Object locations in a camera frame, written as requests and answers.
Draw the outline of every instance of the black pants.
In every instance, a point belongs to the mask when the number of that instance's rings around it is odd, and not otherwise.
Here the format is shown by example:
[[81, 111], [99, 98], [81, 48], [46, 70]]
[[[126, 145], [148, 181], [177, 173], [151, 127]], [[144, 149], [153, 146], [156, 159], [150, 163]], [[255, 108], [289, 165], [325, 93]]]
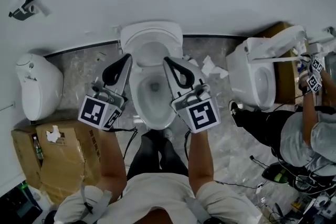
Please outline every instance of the black pants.
[[282, 159], [280, 154], [281, 130], [292, 111], [275, 111], [270, 113], [238, 111], [234, 118], [238, 127], [243, 127], [261, 144], [271, 147], [272, 154]]
[[131, 163], [127, 180], [143, 173], [173, 173], [188, 176], [188, 169], [175, 152], [173, 144], [158, 131], [150, 130], [141, 137], [141, 145]]

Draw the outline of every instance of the floor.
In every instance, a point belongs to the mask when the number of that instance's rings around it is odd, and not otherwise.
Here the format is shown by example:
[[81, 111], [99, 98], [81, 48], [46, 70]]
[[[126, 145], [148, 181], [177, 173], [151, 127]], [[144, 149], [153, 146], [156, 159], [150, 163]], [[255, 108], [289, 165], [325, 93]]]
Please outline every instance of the floor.
[[[198, 65], [203, 66], [204, 58], [209, 55], [215, 65], [226, 68], [225, 56], [231, 53], [237, 41], [225, 38], [185, 38], [183, 51], [185, 55], [194, 58]], [[64, 74], [63, 98], [59, 107], [47, 121], [77, 118], [78, 108], [82, 100], [97, 65], [101, 61], [113, 61], [120, 53], [117, 44], [106, 45], [96, 48], [89, 48], [69, 52], [47, 58], [55, 64]], [[213, 95], [216, 95], [221, 114], [222, 123], [209, 130], [209, 143], [211, 146], [215, 179], [226, 182], [243, 184], [245, 186], [256, 187], [265, 180], [261, 177], [263, 169], [253, 163], [249, 157], [253, 155], [263, 163], [271, 164], [276, 161], [268, 147], [258, 143], [254, 137], [244, 129], [238, 128], [228, 111], [228, 103], [233, 98], [230, 89], [229, 78], [221, 79], [218, 74], [211, 74], [207, 79], [211, 86]], [[119, 119], [119, 127], [131, 129], [137, 126], [139, 134], [133, 140], [125, 158], [125, 163], [130, 164], [139, 148], [140, 136], [146, 132], [144, 124], [134, 124], [134, 116], [137, 115], [127, 86], [127, 97], [130, 103], [127, 105], [122, 117]], [[184, 123], [177, 117], [171, 125], [173, 130], [173, 145], [181, 159], [186, 163], [184, 154], [184, 134], [187, 131]], [[122, 151], [131, 133], [118, 133], [118, 140]], [[255, 205], [262, 203], [274, 206], [277, 202], [284, 212], [291, 209], [290, 203], [298, 197], [298, 193], [287, 185], [267, 183], [256, 195], [254, 189], [232, 186], [239, 194], [245, 194]]]

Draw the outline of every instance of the bottle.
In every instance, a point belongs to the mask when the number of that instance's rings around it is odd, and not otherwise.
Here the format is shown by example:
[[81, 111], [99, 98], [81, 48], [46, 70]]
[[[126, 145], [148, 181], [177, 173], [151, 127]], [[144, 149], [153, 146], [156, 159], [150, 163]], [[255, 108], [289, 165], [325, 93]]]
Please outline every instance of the bottle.
[[34, 136], [33, 139], [34, 139], [34, 148], [35, 148], [35, 151], [36, 151], [36, 154], [37, 154], [37, 158], [40, 161], [43, 161], [43, 153], [42, 153], [42, 149], [41, 149], [40, 143], [37, 141], [37, 137], [36, 136]]

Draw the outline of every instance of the cardboard box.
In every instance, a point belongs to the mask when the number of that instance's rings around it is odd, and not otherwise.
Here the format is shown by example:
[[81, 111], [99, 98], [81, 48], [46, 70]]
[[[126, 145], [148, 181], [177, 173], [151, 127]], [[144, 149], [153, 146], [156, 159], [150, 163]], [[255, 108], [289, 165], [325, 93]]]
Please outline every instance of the cardboard box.
[[[256, 37], [271, 38], [291, 26], [289, 23], [279, 22], [258, 33]], [[288, 51], [282, 57], [295, 57], [295, 55], [291, 51]], [[284, 104], [288, 102], [289, 104], [301, 104], [303, 97], [299, 97], [302, 95], [302, 92], [299, 89], [299, 72], [296, 63], [294, 61], [275, 62], [274, 71], [276, 78], [275, 103]]]
[[[47, 132], [58, 127], [60, 138], [51, 142]], [[41, 169], [43, 190], [51, 201], [60, 204], [77, 192], [83, 181], [95, 185], [100, 179], [100, 152], [98, 130], [79, 121], [61, 121], [36, 128], [44, 154]]]
[[14, 149], [26, 180], [32, 187], [40, 189], [41, 164], [35, 152], [33, 136], [36, 136], [33, 126], [12, 130]]

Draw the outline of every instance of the toilet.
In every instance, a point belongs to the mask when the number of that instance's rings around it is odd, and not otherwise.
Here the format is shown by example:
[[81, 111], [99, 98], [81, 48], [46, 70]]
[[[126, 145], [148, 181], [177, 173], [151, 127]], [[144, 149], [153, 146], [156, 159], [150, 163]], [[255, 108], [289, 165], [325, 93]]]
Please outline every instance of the toilet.
[[30, 121], [51, 115], [60, 104], [63, 74], [44, 57], [25, 54], [16, 63], [22, 87], [22, 106]]
[[306, 52], [306, 32], [302, 26], [292, 26], [272, 38], [248, 38], [226, 57], [231, 89], [242, 103], [268, 110], [275, 101], [274, 62], [293, 61], [280, 58], [295, 48], [298, 55]]
[[148, 128], [163, 130], [175, 119], [172, 95], [163, 69], [163, 58], [182, 58], [183, 35], [173, 22], [144, 22], [121, 30], [123, 53], [133, 64], [129, 79], [134, 107]]

